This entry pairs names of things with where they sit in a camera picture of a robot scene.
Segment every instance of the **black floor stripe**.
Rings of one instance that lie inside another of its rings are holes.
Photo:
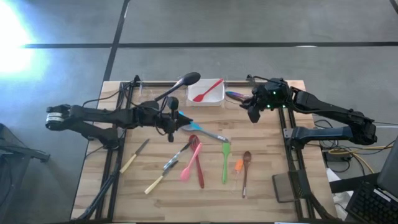
[[[106,64],[105,73],[103,77],[103,81],[109,81],[111,78],[112,68],[114,59],[116,57],[116,51],[118,50],[118,44],[120,41],[120,36],[122,35],[124,20],[126,18],[127,8],[129,6],[130,0],[124,0],[122,11],[120,13],[118,27],[116,28],[116,32],[114,34],[114,39],[111,47],[111,53],[109,53],[108,62]]]
[[[25,49],[108,49],[109,66],[113,64],[117,48],[167,49],[167,48],[223,48],[223,47],[398,47],[398,42],[202,42],[202,43],[124,43],[124,44],[26,44]]]
[[[390,0],[390,3],[392,4],[392,7],[394,8],[396,13],[398,14],[398,4],[397,4],[396,0]]]

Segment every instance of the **pink spatula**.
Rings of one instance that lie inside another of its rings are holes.
[[[224,80],[222,78],[220,78],[214,85],[212,85],[204,94],[199,94],[197,95],[193,101],[195,102],[201,102],[203,100],[203,97],[205,97],[205,95],[210,92],[212,89],[214,89],[216,86],[218,86],[221,82],[223,82]]]
[[[191,165],[193,164],[193,161],[195,160],[196,156],[199,154],[201,151],[201,143],[199,143],[198,147],[195,149],[195,153],[193,153],[193,156],[191,158],[191,161],[189,162],[188,166],[182,170],[181,172],[181,180],[188,180],[190,176],[190,168]]]

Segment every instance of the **black device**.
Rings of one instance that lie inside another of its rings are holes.
[[[168,134],[169,142],[174,141],[173,133],[179,127],[190,124],[192,119],[178,113],[178,99],[167,98],[166,104],[170,113],[162,113],[163,108],[158,101],[180,88],[182,85],[192,85],[199,81],[200,74],[191,72],[182,77],[171,89],[156,97],[155,100],[145,101],[131,109],[117,109],[114,111],[85,108],[79,105],[58,105],[47,108],[45,126],[52,131],[66,129],[80,133],[87,139],[98,139],[106,149],[119,147],[117,128],[134,129],[136,127],[152,126],[164,130]],[[102,129],[85,121],[111,123],[114,127]]]
[[[398,224],[398,137],[386,163],[377,177],[377,184],[362,182],[354,191],[347,212],[365,223]]]
[[[370,145],[377,141],[376,126],[373,119],[367,118],[362,112],[344,109],[318,100],[316,96],[295,87],[289,87],[283,78],[266,79],[248,76],[248,80],[255,78],[267,80],[266,83],[256,85],[252,89],[253,96],[243,101],[240,107],[248,111],[250,120],[258,122],[260,111],[275,108],[309,114],[315,113],[326,118],[347,124],[342,128],[308,129],[296,127],[287,132],[292,140],[292,147],[301,147],[312,140],[349,140],[355,144]]]

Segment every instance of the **wooden spoon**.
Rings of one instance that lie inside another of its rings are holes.
[[[243,179],[242,198],[246,197],[246,182],[248,181],[248,169],[250,162],[251,162],[251,153],[249,151],[246,151],[243,154],[244,179]]]

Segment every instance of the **keyboard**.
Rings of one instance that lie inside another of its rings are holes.
[[[398,202],[369,183],[354,192],[346,211],[363,223],[398,224]]]

